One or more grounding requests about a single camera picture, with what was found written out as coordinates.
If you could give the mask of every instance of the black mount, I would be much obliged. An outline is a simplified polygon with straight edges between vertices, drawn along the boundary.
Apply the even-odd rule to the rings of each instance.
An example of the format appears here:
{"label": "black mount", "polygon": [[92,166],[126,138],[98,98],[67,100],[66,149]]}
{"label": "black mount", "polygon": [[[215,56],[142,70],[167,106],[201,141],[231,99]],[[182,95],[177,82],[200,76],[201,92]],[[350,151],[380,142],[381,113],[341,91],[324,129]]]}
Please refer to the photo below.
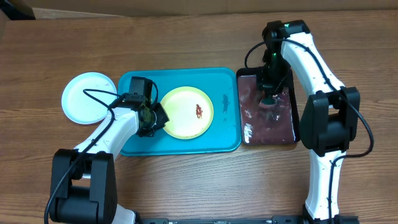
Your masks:
{"label": "black mount", "polygon": [[285,79],[292,70],[280,53],[282,43],[272,40],[285,39],[291,34],[300,32],[310,33],[310,29],[304,21],[269,22],[262,31],[262,38],[267,45],[262,61],[266,64],[263,66],[261,74],[257,75],[257,87],[259,90],[264,90],[266,96],[271,97],[280,93],[283,87],[287,86]]}
{"label": "black mount", "polygon": [[[197,219],[168,220],[167,218],[145,218],[136,220],[139,224],[327,224],[311,222],[300,215],[276,215],[272,218],[227,218],[227,219]],[[339,217],[333,219],[333,224],[359,224],[358,217]]]}
{"label": "black mount", "polygon": [[[69,165],[79,155],[77,150],[59,149],[52,161],[51,194]],[[72,185],[83,173],[91,174],[90,187]],[[87,154],[63,181],[50,207],[53,222],[74,224],[110,224],[118,204],[113,155],[105,152]]]}
{"label": "black mount", "polygon": [[131,77],[129,93],[124,93],[110,105],[111,108],[130,108],[138,112],[139,129],[136,135],[140,137],[153,137],[155,132],[162,129],[169,121],[162,105],[157,101],[158,92],[151,104],[153,85],[156,86],[148,78]]}
{"label": "black mount", "polygon": [[[355,87],[342,88],[339,92],[359,110],[360,96]],[[330,105],[338,112],[329,114]],[[345,152],[355,138],[357,122],[358,115],[338,93],[318,91],[308,97],[305,105],[300,122],[301,140],[307,149],[313,149],[321,157],[327,152]]]}

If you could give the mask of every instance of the wooden table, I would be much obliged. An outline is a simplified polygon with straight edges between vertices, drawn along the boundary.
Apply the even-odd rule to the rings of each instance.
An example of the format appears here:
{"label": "wooden table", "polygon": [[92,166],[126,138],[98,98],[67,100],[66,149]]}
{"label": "wooden table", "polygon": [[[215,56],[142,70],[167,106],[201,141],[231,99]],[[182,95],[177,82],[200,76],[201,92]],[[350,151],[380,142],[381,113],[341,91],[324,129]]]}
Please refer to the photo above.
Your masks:
{"label": "wooden table", "polygon": [[[345,160],[341,214],[398,223],[398,11],[303,12],[192,17],[10,21],[0,44],[0,222],[42,223],[52,156],[96,128],[64,115],[65,85],[87,71],[115,83],[131,70],[243,66],[267,22],[303,19],[330,68],[361,92],[374,152]],[[257,50],[249,65],[261,65]],[[306,103],[297,86],[300,113]],[[366,150],[358,126],[348,153]],[[120,157],[119,203],[143,217],[256,218],[298,215],[310,163],[301,143],[234,152]]]}

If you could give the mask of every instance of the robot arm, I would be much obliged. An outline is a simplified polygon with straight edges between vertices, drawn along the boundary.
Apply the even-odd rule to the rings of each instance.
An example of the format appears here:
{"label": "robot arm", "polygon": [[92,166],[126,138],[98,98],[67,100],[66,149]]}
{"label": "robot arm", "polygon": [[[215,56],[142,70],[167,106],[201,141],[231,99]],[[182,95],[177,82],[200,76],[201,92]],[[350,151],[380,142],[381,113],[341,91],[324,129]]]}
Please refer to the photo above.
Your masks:
{"label": "robot arm", "polygon": [[[262,33],[267,45],[263,61],[266,65],[257,74],[257,86],[275,95],[280,90],[275,89],[278,83],[283,83],[284,75],[290,66],[296,72],[308,101],[300,121],[300,137],[310,153],[310,190],[305,201],[304,217],[310,223],[318,223],[329,219],[328,193],[330,183],[331,163],[346,154],[349,142],[355,138],[358,117],[354,111],[339,100],[339,96],[326,83],[320,68],[307,49],[287,41],[289,39],[307,47],[318,59],[331,85],[358,110],[359,93],[355,89],[345,88],[344,84],[330,71],[313,43],[309,28],[303,21],[268,23]],[[338,109],[338,113],[329,114],[329,109]],[[340,159],[334,168],[333,185],[331,189],[331,215],[339,214],[337,206],[338,182],[343,160]]]}
{"label": "robot arm", "polygon": [[[98,140],[98,142],[87,152],[96,154],[98,152],[106,152],[113,155],[113,160],[116,160],[122,147],[126,141],[135,135],[139,128],[138,112],[129,108],[115,108],[113,109],[115,120],[108,131]],[[111,121],[111,113],[108,112],[103,122],[98,128],[82,143],[77,145],[74,149],[78,152],[83,151],[91,141],[96,138],[100,132]],[[89,174],[83,174],[84,178],[90,178]]]}
{"label": "robot arm", "polygon": [[[51,194],[55,194],[55,199],[49,210],[52,221],[134,224],[136,214],[118,205],[114,160],[131,136],[152,137],[169,120],[157,97],[154,103],[150,103],[152,84],[155,85],[146,78],[132,77],[129,93],[123,94],[109,106],[114,118],[108,112],[93,134],[74,150],[60,149],[55,153],[51,177]],[[112,119],[112,125],[103,133]],[[84,154],[84,159],[75,160],[100,133],[103,135]],[[67,175],[68,181],[61,182],[72,162],[76,162],[75,169]],[[72,184],[72,180],[81,178],[91,179],[90,187]],[[58,184],[61,187],[55,192]]]}
{"label": "robot arm", "polygon": [[[334,74],[330,71],[321,55],[318,53],[317,48],[312,39],[311,34],[300,32],[292,34],[288,38],[309,47],[310,50],[317,56],[320,61],[323,70],[328,75],[330,82],[337,89],[340,90],[344,87],[344,84],[337,79]],[[333,90],[326,84],[325,79],[322,77],[318,66],[311,57],[311,55],[305,51],[305,49],[296,46],[290,42],[283,42],[281,48],[281,54],[283,58],[292,66],[296,72],[304,91],[308,96],[316,94],[318,91],[324,93],[332,92]],[[310,190],[308,197],[305,201],[305,207],[312,217],[313,220],[320,219],[326,220],[328,216],[328,186],[330,181],[330,169],[331,162],[337,157],[345,155],[346,152],[332,151],[325,153],[323,157],[315,153],[314,150],[309,150],[310,153]],[[340,170],[343,160],[339,160],[333,173],[333,186],[331,191],[332,200],[332,216],[339,214],[337,206],[337,193],[338,193],[338,182],[340,178]]]}

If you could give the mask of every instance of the wood grain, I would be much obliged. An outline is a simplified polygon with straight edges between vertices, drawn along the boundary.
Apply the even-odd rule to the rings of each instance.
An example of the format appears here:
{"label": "wood grain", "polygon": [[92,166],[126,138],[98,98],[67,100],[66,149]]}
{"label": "wood grain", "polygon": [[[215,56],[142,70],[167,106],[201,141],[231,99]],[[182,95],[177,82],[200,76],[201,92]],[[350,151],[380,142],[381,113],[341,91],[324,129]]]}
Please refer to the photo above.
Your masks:
{"label": "wood grain", "polygon": [[[0,222],[42,223],[53,154],[93,126],[69,121],[66,84],[99,71],[115,83],[131,70],[229,67],[236,71],[266,23],[303,19],[333,72],[361,92],[375,150],[346,160],[339,205],[361,223],[398,223],[398,11],[10,21],[0,43]],[[260,65],[264,49],[249,65]],[[297,86],[300,113],[306,99]],[[359,126],[348,153],[369,144]],[[310,163],[301,143],[234,152],[120,157],[119,203],[143,217],[256,218],[300,214]]]}
{"label": "wood grain", "polygon": [[9,20],[10,19],[5,15],[5,13],[3,13],[2,10],[0,10],[0,40],[2,38],[2,34],[4,33],[6,22]]}
{"label": "wood grain", "polygon": [[99,17],[115,17],[114,15],[98,14],[90,12],[75,12],[56,9],[42,9],[34,7],[33,12],[36,19],[73,19],[73,18],[99,18]]}
{"label": "wood grain", "polygon": [[395,0],[24,0],[24,2],[32,8],[119,16],[398,9],[398,2]]}

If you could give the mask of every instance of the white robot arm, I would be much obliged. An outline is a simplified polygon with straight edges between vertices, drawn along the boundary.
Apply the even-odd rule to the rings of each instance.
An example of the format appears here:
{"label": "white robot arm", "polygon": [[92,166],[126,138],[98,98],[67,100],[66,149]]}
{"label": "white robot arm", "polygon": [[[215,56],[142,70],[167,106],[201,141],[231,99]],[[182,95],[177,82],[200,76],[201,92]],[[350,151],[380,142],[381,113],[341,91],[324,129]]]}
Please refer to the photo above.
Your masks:
{"label": "white robot arm", "polygon": [[[112,126],[108,131],[98,140],[98,142],[87,153],[97,154],[99,152],[106,152],[113,154],[113,159],[116,160],[122,147],[126,141],[135,135],[139,128],[138,112],[130,108],[115,108],[112,109],[115,115]],[[75,147],[79,152],[83,151],[90,142],[99,135],[100,132],[109,124],[112,116],[108,112],[103,122],[85,141]],[[90,178],[91,174],[83,174],[83,178]],[[134,224],[136,214],[128,209],[123,208],[117,204],[116,213],[112,224]]]}
{"label": "white robot arm", "polygon": [[[157,96],[151,104],[152,85],[157,90],[151,80],[132,77],[129,93],[108,106],[107,116],[85,141],[74,150],[55,153],[48,203],[54,222],[135,223],[136,214],[117,204],[114,160],[131,136],[152,137],[169,120]],[[71,164],[73,170],[67,172]],[[65,175],[68,181],[62,181]],[[80,178],[91,179],[90,187],[72,184],[72,179]]]}
{"label": "white robot arm", "polygon": [[[310,48],[310,50],[317,56],[317,59],[320,61],[323,70],[328,75],[330,82],[337,90],[340,90],[340,88],[344,86],[344,84],[339,81],[334,74],[332,74],[326,63],[323,61],[321,55],[318,53],[318,50],[315,47],[311,34],[300,32],[290,35],[288,39],[294,40]],[[307,97],[316,94],[318,91],[322,91],[324,93],[333,91],[329,85],[326,84],[325,79],[322,77],[314,59],[305,49],[290,42],[283,42],[281,54],[296,72]],[[310,190],[305,201],[305,207],[313,219],[326,220],[329,218],[328,186],[330,181],[330,165],[332,161],[334,161],[337,157],[345,155],[346,152],[328,152],[323,157],[320,157],[313,150],[309,150],[309,153],[311,163]],[[333,217],[339,214],[337,206],[337,192],[342,163],[342,159],[337,162],[337,166],[335,167],[335,171],[333,173],[334,182],[331,193],[331,200],[333,202],[331,205],[331,211]]]}

